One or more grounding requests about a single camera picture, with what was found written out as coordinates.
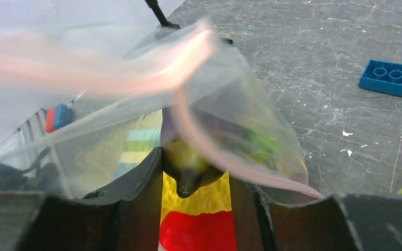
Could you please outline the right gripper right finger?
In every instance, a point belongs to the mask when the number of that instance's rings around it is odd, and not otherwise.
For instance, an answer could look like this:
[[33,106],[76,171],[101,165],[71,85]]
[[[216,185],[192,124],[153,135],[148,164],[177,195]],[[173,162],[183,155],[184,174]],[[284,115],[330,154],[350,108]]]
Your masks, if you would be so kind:
[[238,250],[402,250],[402,195],[337,193],[286,207],[229,184]]

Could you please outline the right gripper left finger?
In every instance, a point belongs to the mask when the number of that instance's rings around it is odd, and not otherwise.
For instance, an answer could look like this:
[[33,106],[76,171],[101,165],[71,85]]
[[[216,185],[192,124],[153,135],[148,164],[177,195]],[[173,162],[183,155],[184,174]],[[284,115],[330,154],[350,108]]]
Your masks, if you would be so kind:
[[66,194],[41,151],[24,170],[0,163],[0,250],[157,250],[162,150],[83,196]]

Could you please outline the red toy bell pepper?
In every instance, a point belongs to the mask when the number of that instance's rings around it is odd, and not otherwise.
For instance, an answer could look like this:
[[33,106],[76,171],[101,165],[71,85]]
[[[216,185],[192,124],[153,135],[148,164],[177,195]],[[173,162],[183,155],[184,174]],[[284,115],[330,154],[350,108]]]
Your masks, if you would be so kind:
[[188,215],[168,213],[160,225],[159,243],[165,250],[237,250],[232,212]]

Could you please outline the yellow toy cabbage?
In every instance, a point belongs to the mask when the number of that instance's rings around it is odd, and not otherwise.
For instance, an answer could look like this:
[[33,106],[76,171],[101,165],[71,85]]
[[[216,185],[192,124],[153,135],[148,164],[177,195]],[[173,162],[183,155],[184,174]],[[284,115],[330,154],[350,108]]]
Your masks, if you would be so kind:
[[186,199],[180,198],[176,194],[175,188],[176,181],[164,172],[161,219],[164,219],[170,212],[200,215],[202,213],[231,211],[229,176],[225,173],[213,183],[200,187],[192,196]]

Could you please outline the green toy cucumber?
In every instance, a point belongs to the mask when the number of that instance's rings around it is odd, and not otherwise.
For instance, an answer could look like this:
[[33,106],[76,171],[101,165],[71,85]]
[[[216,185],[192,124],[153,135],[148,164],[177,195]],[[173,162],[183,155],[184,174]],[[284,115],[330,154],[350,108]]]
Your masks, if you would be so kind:
[[244,143],[239,149],[258,164],[269,167],[275,166],[275,155],[279,145],[272,138],[268,138],[250,129],[242,132]]

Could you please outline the clear zip top bag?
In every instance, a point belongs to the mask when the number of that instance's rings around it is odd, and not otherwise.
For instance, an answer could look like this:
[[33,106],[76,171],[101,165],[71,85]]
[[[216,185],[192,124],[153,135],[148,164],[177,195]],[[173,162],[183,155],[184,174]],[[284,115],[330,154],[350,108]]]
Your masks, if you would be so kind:
[[[297,135],[237,48],[222,43],[206,20],[180,29],[140,31],[121,25],[65,25],[0,30],[0,90],[84,92],[75,120],[50,135],[0,155],[25,155],[57,145],[69,151],[63,177],[75,186],[83,171],[115,167],[131,126],[169,107],[181,138],[232,177],[277,189],[276,200],[301,204],[322,195],[308,184]],[[217,143],[199,109],[272,138],[275,166],[243,153],[242,135]]]

